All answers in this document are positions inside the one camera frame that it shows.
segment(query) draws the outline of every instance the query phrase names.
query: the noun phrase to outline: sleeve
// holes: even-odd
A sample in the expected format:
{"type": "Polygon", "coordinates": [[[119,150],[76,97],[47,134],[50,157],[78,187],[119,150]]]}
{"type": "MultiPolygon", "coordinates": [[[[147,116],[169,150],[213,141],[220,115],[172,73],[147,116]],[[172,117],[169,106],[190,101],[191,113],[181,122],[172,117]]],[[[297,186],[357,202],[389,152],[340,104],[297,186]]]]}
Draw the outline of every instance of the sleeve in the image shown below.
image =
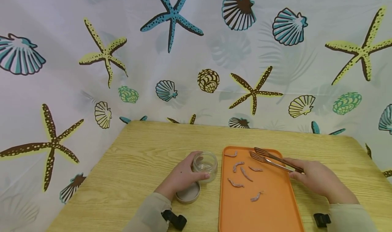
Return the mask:
{"type": "Polygon", "coordinates": [[[360,204],[331,204],[328,232],[377,232],[367,211],[360,204]]]}
{"type": "Polygon", "coordinates": [[[167,209],[171,209],[171,202],[161,194],[152,193],[144,200],[123,232],[166,232],[168,223],[161,212],[167,209]]]}

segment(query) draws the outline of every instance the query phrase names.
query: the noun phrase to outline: shower curtain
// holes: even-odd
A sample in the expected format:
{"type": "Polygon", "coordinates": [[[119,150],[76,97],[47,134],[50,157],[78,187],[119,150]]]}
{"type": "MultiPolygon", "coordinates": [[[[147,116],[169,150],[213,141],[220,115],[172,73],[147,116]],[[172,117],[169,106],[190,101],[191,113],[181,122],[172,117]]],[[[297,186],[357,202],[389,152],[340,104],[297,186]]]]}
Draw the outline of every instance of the shower curtain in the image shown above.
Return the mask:
{"type": "Polygon", "coordinates": [[[44,231],[134,120],[348,135],[392,181],[391,3],[0,0],[0,231],[44,231]]]}

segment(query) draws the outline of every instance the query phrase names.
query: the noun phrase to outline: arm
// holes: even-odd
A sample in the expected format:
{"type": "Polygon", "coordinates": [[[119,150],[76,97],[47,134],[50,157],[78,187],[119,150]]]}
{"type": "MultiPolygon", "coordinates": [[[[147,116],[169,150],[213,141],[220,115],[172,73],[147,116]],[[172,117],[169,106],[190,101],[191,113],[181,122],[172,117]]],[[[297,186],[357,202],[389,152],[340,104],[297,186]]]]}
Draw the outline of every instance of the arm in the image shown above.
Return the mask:
{"type": "Polygon", "coordinates": [[[161,212],[171,210],[171,201],[178,191],[185,190],[192,183],[208,179],[204,172],[192,172],[193,158],[199,151],[190,153],[178,163],[165,180],[151,195],[147,196],[135,216],[123,229],[123,232],[166,232],[168,222],[161,212]]]}
{"type": "Polygon", "coordinates": [[[376,232],[369,214],[350,189],[325,165],[285,158],[289,163],[304,169],[305,174],[289,173],[290,178],[300,181],[311,191],[325,196],[329,203],[331,223],[328,232],[376,232]]]}
{"type": "Polygon", "coordinates": [[[147,196],[123,232],[166,232],[169,224],[161,212],[171,209],[171,201],[159,193],[147,196]]]}

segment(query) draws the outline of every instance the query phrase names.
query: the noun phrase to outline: black clip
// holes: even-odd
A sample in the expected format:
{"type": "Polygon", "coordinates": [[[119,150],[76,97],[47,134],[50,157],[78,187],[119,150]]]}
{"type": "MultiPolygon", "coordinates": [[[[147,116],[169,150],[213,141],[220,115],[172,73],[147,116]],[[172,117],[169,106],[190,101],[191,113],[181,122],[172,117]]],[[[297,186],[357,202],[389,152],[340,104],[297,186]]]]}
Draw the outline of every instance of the black clip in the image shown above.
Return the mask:
{"type": "Polygon", "coordinates": [[[179,215],[178,217],[171,211],[165,210],[162,212],[162,217],[166,221],[170,221],[171,224],[176,228],[176,230],[182,231],[186,224],[186,218],[183,215],[179,215]]]}
{"type": "Polygon", "coordinates": [[[316,221],[318,228],[326,228],[328,223],[331,223],[331,219],[328,214],[315,213],[313,217],[316,221]]]}

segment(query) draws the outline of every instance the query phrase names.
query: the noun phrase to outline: glass jar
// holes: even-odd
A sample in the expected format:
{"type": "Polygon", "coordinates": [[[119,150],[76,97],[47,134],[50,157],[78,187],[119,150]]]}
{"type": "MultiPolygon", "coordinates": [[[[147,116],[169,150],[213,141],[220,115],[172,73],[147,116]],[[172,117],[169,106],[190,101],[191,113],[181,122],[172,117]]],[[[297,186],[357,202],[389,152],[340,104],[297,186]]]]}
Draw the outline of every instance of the glass jar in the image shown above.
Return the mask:
{"type": "Polygon", "coordinates": [[[215,179],[218,169],[216,156],[211,152],[201,152],[193,158],[193,171],[209,173],[210,178],[199,181],[200,183],[209,183],[215,179]]]}

